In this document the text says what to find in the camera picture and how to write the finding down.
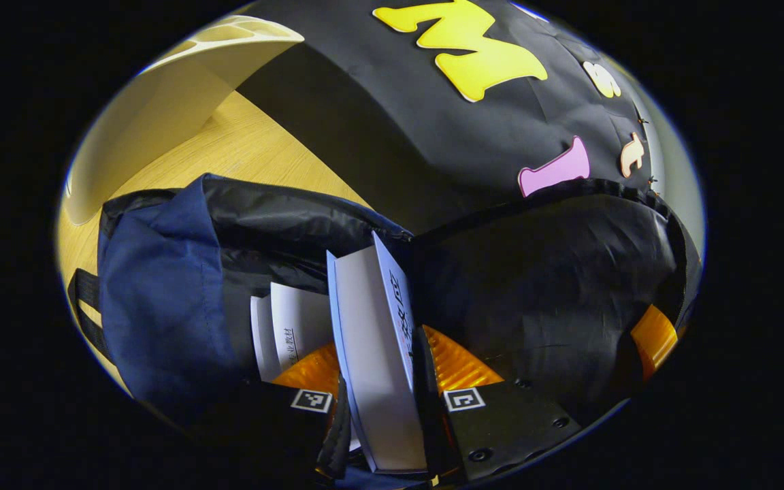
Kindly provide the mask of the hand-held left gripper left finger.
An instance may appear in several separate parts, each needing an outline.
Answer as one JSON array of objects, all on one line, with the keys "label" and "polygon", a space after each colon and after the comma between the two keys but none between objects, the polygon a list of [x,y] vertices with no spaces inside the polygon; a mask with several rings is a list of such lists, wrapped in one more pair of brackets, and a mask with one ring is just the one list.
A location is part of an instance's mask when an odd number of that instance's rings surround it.
[{"label": "hand-held left gripper left finger", "polygon": [[350,447],[350,410],[335,344],[328,342],[265,382],[246,378],[242,435],[248,468],[264,480],[339,480]]}]

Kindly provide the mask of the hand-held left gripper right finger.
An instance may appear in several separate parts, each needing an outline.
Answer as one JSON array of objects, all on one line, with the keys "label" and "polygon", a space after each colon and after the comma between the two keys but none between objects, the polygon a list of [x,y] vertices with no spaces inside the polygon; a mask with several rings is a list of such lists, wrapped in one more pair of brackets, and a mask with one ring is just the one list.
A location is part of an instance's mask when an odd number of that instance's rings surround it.
[{"label": "hand-held left gripper right finger", "polygon": [[505,380],[427,326],[416,331],[416,405],[430,477],[491,480],[563,446],[581,425],[528,382]]}]

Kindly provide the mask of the grey-blue cover book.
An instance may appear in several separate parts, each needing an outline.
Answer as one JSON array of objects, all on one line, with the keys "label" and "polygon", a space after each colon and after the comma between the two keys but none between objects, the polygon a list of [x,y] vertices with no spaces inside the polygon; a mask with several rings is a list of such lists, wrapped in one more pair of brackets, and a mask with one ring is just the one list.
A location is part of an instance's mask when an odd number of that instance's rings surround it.
[{"label": "grey-blue cover book", "polygon": [[427,470],[414,396],[410,289],[382,237],[349,255],[327,255],[331,322],[352,425],[368,468]]}]

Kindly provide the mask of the white cover book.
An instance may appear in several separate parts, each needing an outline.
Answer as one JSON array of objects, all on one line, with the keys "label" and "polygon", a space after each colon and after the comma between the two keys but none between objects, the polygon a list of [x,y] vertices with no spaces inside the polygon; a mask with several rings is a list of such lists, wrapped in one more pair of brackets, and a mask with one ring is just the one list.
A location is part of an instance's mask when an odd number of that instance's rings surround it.
[{"label": "white cover book", "polygon": [[327,295],[272,283],[268,295],[250,298],[249,312],[253,354],[263,382],[333,341]]}]

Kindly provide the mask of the blue schoolbag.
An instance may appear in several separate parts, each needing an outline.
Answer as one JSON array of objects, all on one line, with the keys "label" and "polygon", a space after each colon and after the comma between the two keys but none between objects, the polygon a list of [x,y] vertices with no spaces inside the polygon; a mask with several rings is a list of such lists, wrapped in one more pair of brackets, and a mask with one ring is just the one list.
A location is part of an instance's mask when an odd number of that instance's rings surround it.
[{"label": "blue schoolbag", "polygon": [[373,233],[408,279],[416,400],[417,329],[427,326],[573,416],[581,431],[549,454],[640,391],[630,329],[654,304],[678,334],[701,277],[681,217],[656,192],[617,181],[563,181],[416,233],[327,193],[203,174],[103,204],[97,273],[76,269],[69,300],[127,393],[252,489],[460,490],[511,474],[370,471],[351,415],[339,480],[264,480],[246,465],[251,297],[272,283],[329,297],[327,255],[366,248]]}]

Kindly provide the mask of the white plastic bookshelf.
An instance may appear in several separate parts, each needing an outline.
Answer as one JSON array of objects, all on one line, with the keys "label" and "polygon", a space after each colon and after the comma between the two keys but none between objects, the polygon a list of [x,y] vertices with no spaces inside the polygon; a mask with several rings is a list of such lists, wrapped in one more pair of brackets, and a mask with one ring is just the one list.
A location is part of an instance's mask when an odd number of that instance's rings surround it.
[{"label": "white plastic bookshelf", "polygon": [[303,41],[299,32],[277,22],[229,15],[147,65],[113,96],[78,143],[63,191],[69,221],[87,223],[137,171],[196,136],[259,68]]}]

